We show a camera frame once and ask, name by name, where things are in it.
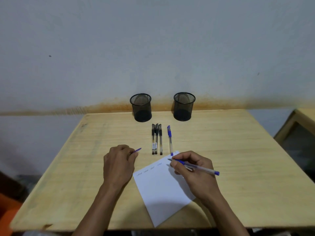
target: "orange object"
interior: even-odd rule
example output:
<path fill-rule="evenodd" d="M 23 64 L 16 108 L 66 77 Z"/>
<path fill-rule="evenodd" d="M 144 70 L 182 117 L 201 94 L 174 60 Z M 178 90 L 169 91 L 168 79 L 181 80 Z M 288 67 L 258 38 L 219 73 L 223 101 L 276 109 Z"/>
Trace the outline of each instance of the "orange object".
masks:
<path fill-rule="evenodd" d="M 10 236 L 10 223 L 21 207 L 21 203 L 0 193 L 0 236 Z"/>

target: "person's left hand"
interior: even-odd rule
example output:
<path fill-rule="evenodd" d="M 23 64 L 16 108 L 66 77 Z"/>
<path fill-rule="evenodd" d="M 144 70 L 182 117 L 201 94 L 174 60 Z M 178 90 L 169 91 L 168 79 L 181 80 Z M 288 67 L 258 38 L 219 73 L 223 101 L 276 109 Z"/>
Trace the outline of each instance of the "person's left hand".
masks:
<path fill-rule="evenodd" d="M 132 177 L 138 152 L 127 145 L 111 147 L 104 156 L 104 185 L 120 190 Z"/>

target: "table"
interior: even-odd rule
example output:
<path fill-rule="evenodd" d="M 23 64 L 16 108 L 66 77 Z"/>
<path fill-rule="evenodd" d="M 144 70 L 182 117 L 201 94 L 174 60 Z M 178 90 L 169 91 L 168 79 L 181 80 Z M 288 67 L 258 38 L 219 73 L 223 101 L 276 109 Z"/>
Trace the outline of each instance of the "table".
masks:
<path fill-rule="evenodd" d="M 300 124 L 310 133 L 315 135 L 315 108 L 295 109 L 275 135 L 274 139 L 279 144 L 282 144 L 297 124 Z"/>
<path fill-rule="evenodd" d="M 152 155 L 151 126 L 163 127 L 163 156 Z M 15 231 L 73 231 L 102 184 L 103 155 L 111 146 L 142 147 L 135 170 L 174 151 L 194 150 L 212 159 L 219 187 L 246 227 L 315 226 L 315 185 L 245 110 L 194 111 L 187 122 L 171 112 L 153 112 L 136 122 L 131 113 L 85 115 L 11 223 Z M 158 228 L 215 226 L 194 200 Z M 109 229 L 153 228 L 132 178 L 122 192 Z"/>

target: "black mesh pen holder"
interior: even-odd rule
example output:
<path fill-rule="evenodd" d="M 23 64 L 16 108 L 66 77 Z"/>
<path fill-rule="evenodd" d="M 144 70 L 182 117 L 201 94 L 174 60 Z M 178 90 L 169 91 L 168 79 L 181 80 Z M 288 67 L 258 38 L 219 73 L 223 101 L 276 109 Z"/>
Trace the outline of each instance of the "black mesh pen holder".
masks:
<path fill-rule="evenodd" d="M 135 94 L 130 98 L 130 103 L 137 122 L 147 122 L 152 118 L 150 95 L 146 93 Z"/>
<path fill-rule="evenodd" d="M 180 92 L 174 95 L 174 118 L 188 121 L 191 118 L 192 107 L 196 97 L 191 93 Z"/>

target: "paper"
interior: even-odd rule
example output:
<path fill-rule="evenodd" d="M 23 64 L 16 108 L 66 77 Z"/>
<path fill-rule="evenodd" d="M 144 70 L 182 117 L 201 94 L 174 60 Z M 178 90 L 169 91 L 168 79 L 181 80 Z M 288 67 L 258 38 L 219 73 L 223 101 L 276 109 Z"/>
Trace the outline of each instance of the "paper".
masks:
<path fill-rule="evenodd" d="M 174 173 L 168 158 L 171 155 L 133 173 L 154 227 L 195 198 L 184 178 Z"/>

